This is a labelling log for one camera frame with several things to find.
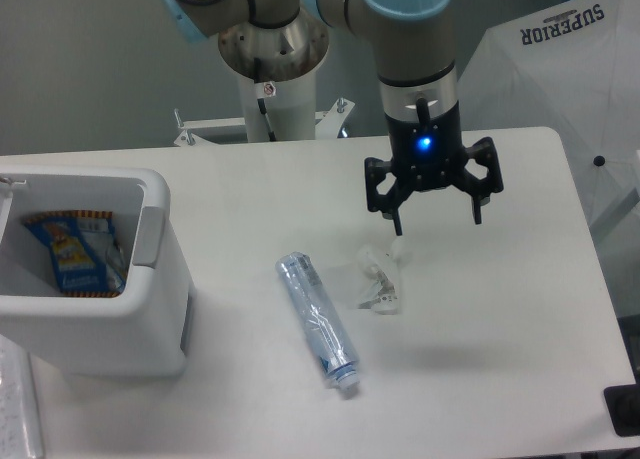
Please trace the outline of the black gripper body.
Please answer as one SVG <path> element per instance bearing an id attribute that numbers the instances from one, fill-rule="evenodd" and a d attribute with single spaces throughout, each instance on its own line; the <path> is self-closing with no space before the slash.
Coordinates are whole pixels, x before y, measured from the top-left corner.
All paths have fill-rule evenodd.
<path id="1" fill-rule="evenodd" d="M 428 126 L 390 116 L 386 116 L 386 122 L 397 185 L 416 192 L 449 187 L 446 161 L 463 148 L 459 104 L 431 119 Z"/>

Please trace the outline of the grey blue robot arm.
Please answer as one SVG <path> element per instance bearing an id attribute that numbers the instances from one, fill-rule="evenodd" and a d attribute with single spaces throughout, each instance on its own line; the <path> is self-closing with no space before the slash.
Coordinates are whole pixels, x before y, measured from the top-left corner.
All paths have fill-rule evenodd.
<path id="1" fill-rule="evenodd" d="M 252 142 L 311 138 L 330 30 L 368 42 L 391 145 L 364 162 L 370 211 L 398 221 L 411 194 L 455 187 L 479 213 L 502 190 L 493 141 L 462 142 L 451 0 L 162 1 L 188 40 L 217 40 Z"/>

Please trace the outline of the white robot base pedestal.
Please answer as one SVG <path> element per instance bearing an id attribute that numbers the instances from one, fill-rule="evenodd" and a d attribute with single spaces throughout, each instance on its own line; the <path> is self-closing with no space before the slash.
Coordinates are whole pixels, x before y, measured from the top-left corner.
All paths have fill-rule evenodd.
<path id="1" fill-rule="evenodd" d="M 329 33 L 305 10 L 274 29 L 249 22 L 233 26 L 218 35 L 218 48 L 237 80 L 243 116 L 184 121 L 175 110 L 175 145 L 195 146 L 206 143 L 206 134 L 240 132 L 250 143 L 347 136 L 354 102 L 340 97 L 328 110 L 316 110 L 316 74 L 329 51 Z"/>

